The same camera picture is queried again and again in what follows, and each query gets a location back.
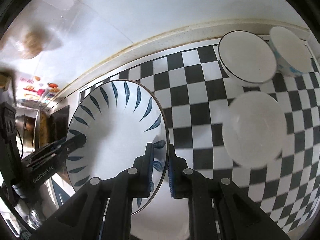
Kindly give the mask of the black white checkered mat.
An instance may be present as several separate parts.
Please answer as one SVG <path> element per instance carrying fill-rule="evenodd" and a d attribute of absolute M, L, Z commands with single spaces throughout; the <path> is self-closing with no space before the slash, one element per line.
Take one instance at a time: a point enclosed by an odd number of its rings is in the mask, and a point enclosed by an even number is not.
<path fill-rule="evenodd" d="M 225 73 L 216 41 L 178 50 L 107 74 L 137 81 L 161 103 L 177 154 L 205 176 L 232 179 L 285 231 L 307 222 L 319 202 L 319 66 L 300 77 L 277 73 L 257 90 L 273 97 L 283 111 L 287 136 L 280 155 L 267 166 L 248 169 L 232 160 L 222 124 L 232 101 L 248 92 Z"/>

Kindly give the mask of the plain white bowl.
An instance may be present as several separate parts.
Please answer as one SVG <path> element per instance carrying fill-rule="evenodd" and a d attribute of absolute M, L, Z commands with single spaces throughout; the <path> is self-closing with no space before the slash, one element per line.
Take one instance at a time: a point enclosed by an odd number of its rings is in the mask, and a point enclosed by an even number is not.
<path fill-rule="evenodd" d="M 226 151 L 238 165 L 261 168 L 280 154 L 287 135 L 285 114 L 270 95 L 250 91 L 229 106 L 222 137 Z"/>

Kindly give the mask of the white plate blue leaves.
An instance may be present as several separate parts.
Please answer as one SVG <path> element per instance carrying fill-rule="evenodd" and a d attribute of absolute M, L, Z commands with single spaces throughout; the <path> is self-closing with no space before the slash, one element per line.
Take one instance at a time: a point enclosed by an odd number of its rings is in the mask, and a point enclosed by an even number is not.
<path fill-rule="evenodd" d="M 143 85 L 131 80 L 109 81 L 93 89 L 71 118 L 67 139 L 84 134 L 83 147 L 66 159 L 69 180 L 78 191 L 93 177 L 110 179 L 131 168 L 136 157 L 153 144 L 151 192 L 135 198 L 132 213 L 142 211 L 155 196 L 165 174 L 169 131 L 163 109 Z"/>

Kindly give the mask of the black stove top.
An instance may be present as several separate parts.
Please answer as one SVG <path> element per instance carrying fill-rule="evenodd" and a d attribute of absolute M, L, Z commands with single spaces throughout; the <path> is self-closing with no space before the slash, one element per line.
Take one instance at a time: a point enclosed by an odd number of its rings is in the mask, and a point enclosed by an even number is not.
<path fill-rule="evenodd" d="M 65 106 L 49 116 L 49 142 L 66 137 L 68 131 L 69 106 Z"/>

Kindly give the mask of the white bowl black rim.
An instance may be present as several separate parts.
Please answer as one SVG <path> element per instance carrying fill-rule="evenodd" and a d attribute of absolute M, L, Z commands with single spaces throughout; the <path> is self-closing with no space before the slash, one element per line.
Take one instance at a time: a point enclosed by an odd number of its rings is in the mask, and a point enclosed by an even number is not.
<path fill-rule="evenodd" d="M 276 71 L 276 57 L 259 36 L 248 31 L 231 31 L 218 45 L 224 71 L 243 87 L 258 87 L 270 81 Z"/>

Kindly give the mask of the white bowl blue dots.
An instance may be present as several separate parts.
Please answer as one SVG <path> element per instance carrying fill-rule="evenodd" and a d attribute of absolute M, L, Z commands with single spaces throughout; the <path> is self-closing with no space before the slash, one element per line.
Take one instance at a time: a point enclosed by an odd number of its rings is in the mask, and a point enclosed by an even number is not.
<path fill-rule="evenodd" d="M 312 64 L 309 51 L 298 36 L 284 27 L 271 28 L 269 36 L 269 45 L 281 74 L 299 77 L 310 72 Z"/>

